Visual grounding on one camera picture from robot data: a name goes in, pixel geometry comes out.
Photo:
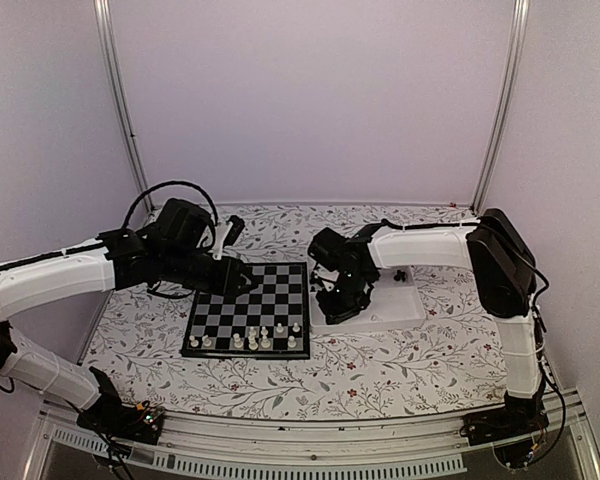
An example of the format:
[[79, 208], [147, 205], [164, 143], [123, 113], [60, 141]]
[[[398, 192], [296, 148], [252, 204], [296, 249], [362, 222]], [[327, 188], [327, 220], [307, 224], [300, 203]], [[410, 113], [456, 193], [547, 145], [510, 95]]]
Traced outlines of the white plastic tray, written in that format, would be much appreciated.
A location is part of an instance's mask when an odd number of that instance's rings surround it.
[[[407, 273], [405, 282], [394, 280], [397, 270]], [[371, 284], [373, 286], [371, 303], [366, 310], [349, 320], [340, 324], [327, 324], [316, 300], [318, 291], [313, 291], [309, 284], [310, 322], [313, 333], [373, 333], [419, 326], [424, 322], [424, 307], [415, 285], [412, 269], [409, 266], [398, 266], [391, 269], [373, 268], [368, 272], [364, 272], [360, 267], [353, 267], [349, 270], [328, 272], [329, 278], [333, 281], [332, 289], [359, 291], [365, 284]], [[374, 314], [380, 316], [384, 321], [372, 322], [371, 317]]]

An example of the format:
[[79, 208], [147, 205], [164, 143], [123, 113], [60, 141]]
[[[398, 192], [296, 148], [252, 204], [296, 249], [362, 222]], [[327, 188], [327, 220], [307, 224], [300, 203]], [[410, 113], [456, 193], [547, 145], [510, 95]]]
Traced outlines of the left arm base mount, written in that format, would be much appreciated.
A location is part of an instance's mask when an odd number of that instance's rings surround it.
[[165, 420], [165, 409], [145, 400], [125, 405], [119, 398], [101, 396], [90, 408], [81, 410], [77, 425], [106, 437], [157, 445]]

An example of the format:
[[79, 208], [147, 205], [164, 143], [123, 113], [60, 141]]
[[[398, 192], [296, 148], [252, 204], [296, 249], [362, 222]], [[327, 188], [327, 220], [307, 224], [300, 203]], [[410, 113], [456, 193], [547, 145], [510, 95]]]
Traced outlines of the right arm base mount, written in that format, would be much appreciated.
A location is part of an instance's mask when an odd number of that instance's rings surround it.
[[470, 446], [492, 444], [498, 463], [509, 469], [522, 469], [531, 464], [539, 450], [539, 440], [532, 433], [544, 434], [549, 421], [542, 401], [508, 399], [502, 407], [463, 416], [459, 435]]

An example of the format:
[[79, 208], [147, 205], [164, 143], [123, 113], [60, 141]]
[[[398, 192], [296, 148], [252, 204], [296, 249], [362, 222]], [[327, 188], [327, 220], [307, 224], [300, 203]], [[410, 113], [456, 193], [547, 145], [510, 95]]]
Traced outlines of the black grey chessboard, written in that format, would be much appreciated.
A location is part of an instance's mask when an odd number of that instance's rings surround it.
[[[254, 358], [261, 360], [307, 360], [310, 358], [310, 300], [308, 267], [305, 262], [251, 263], [259, 286], [238, 297], [222, 297], [197, 292], [185, 330], [180, 354], [184, 358]], [[278, 323], [286, 327], [283, 335], [276, 333]], [[295, 323], [301, 331], [295, 333]], [[256, 337], [249, 336], [252, 326], [258, 329]], [[266, 327], [271, 347], [261, 346], [261, 329]], [[234, 347], [233, 335], [244, 339], [242, 349]], [[212, 339], [209, 348], [203, 346], [203, 337]], [[189, 346], [189, 338], [199, 339], [198, 348]], [[294, 336], [295, 348], [289, 349], [287, 340]], [[257, 350], [249, 349], [249, 340], [256, 339]]]

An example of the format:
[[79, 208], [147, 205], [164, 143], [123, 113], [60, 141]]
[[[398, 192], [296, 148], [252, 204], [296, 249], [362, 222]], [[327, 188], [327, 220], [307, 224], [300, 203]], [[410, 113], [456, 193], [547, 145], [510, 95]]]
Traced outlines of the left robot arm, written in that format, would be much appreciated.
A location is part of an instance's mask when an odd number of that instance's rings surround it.
[[239, 296], [253, 289], [255, 279], [246, 265], [224, 253], [239, 238], [244, 221], [236, 215], [221, 220], [203, 188], [185, 180], [178, 184], [198, 192], [207, 205], [171, 198], [155, 221], [132, 229], [139, 204], [170, 185], [159, 183], [138, 195], [120, 227], [72, 247], [0, 263], [0, 376], [65, 400], [89, 413], [108, 434], [121, 433], [128, 426], [128, 412], [104, 372], [40, 347], [9, 320], [66, 298], [141, 284], [151, 294], [157, 294], [163, 282], [220, 296]]

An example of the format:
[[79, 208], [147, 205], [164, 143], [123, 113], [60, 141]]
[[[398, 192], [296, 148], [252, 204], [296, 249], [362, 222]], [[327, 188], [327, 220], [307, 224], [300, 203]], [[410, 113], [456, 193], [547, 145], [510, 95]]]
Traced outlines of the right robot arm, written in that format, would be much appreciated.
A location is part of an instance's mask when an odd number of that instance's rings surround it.
[[384, 270], [442, 266], [472, 272], [482, 309], [496, 322], [507, 372], [505, 407], [497, 427], [517, 436], [535, 420], [547, 385], [541, 370], [546, 331], [537, 302], [549, 287], [530, 249], [497, 208], [455, 223], [398, 225], [387, 219], [350, 237], [331, 228], [311, 240], [317, 268], [317, 303], [330, 324], [367, 309]]

